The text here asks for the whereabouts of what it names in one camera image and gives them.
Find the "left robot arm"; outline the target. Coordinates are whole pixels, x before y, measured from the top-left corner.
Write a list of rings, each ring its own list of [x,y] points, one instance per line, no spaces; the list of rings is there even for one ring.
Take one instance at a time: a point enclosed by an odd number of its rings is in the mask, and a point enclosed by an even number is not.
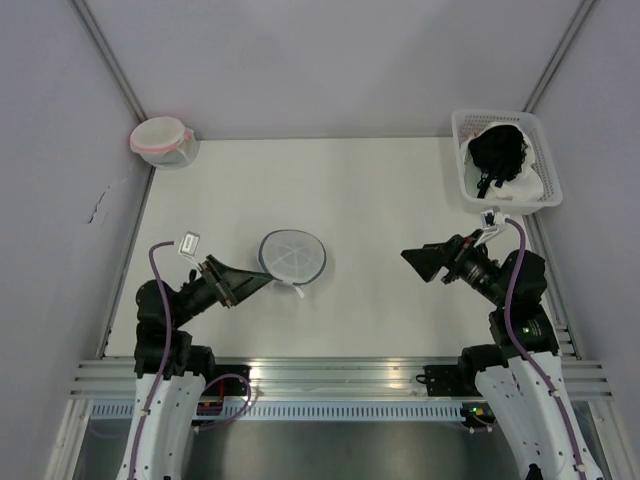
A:
[[[138,289],[134,413],[119,478],[180,478],[190,435],[215,426],[193,419],[201,397],[222,397],[229,384],[233,393],[252,399],[249,367],[217,365],[211,348],[194,345],[183,327],[216,304],[239,305],[273,280],[207,256],[179,290],[160,277]]]

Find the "round mesh laundry bag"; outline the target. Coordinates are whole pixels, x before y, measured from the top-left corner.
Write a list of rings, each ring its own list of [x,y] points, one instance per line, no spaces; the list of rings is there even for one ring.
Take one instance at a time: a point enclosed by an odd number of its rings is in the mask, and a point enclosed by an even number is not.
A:
[[[269,232],[262,239],[257,260],[265,273],[279,284],[294,289],[304,299],[303,287],[317,280],[326,268],[327,251],[311,233],[280,229]]]

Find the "black bra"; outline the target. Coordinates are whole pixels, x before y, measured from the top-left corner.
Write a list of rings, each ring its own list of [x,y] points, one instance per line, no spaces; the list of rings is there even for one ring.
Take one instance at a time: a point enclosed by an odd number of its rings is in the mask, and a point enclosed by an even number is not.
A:
[[[485,129],[467,144],[473,165],[480,172],[477,197],[484,199],[489,190],[523,180],[529,146],[524,133],[514,124],[499,124]]]

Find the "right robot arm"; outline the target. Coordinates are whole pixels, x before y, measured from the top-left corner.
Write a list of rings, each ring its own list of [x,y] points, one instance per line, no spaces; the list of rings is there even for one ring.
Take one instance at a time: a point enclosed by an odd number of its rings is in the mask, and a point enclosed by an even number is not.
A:
[[[474,231],[401,253],[424,282],[442,273],[443,283],[460,280],[494,307],[492,343],[466,347],[458,358],[459,388],[486,401],[521,478],[602,478],[571,407],[559,343],[541,305],[544,259],[521,244],[503,262],[493,261],[480,237]]]

